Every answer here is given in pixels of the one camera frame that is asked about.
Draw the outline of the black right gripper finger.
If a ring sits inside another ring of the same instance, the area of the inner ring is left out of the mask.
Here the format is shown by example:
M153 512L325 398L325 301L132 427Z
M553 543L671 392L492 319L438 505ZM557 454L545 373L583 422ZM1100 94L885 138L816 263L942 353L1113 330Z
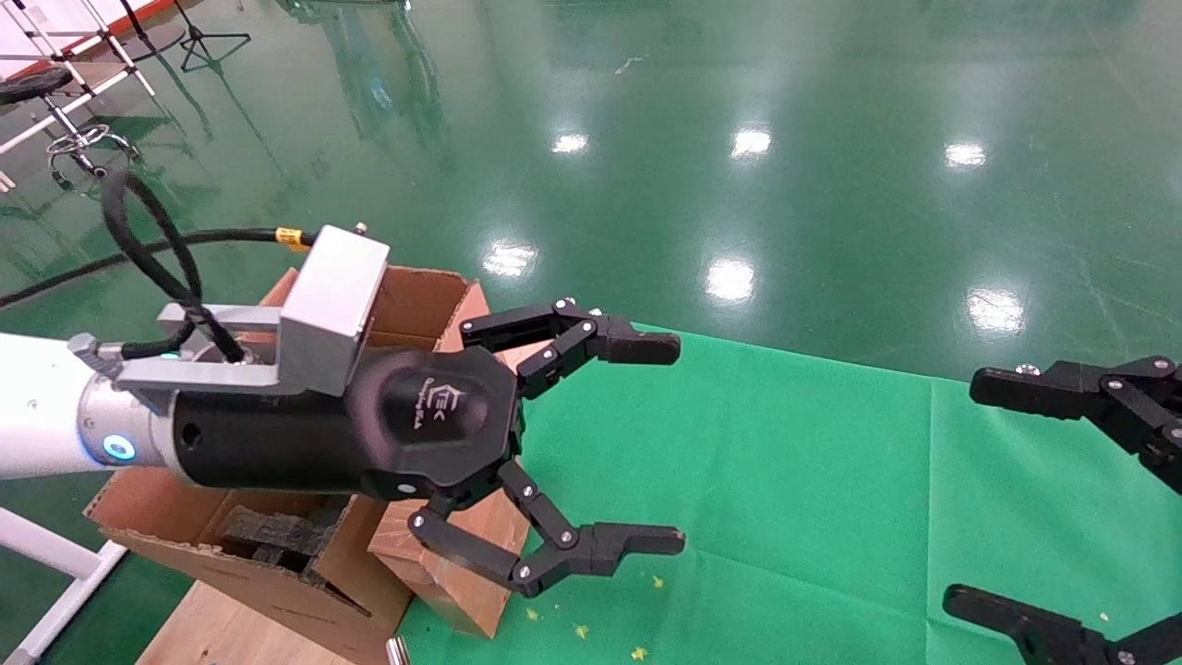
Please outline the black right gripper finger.
M1115 367L1056 361L1038 373L978 369L970 399L1019 413L1089 420L1181 493L1181 369L1168 357Z
M976 586L952 585L943 611L1017 645L1026 664L1170 664L1181 657L1181 615L1112 640L1084 622Z

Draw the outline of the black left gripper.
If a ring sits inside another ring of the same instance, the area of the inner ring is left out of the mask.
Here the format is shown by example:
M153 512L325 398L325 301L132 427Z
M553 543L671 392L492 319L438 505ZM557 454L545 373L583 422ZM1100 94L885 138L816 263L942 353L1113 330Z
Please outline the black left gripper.
M344 395L181 392L180 472L200 487L444 497L468 508L521 451L518 374L481 346L385 350Z

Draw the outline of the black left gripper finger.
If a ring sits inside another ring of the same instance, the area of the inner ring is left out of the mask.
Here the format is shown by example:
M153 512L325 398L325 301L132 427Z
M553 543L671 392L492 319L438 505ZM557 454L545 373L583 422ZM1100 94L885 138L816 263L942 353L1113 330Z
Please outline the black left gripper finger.
M517 365L518 393L535 399L591 359L612 365L670 366L681 354L675 333L642 332L621 317L580 308L573 299L511 308L460 322L465 346L498 354L541 345Z
M540 546L524 558L449 523L459 509L449 498L431 497L411 514L408 526L427 550L524 598L535 598L566 576L613 576L630 554L674 556L686 547L684 534L673 526L596 522L574 527L517 459L499 467L494 488L540 535Z

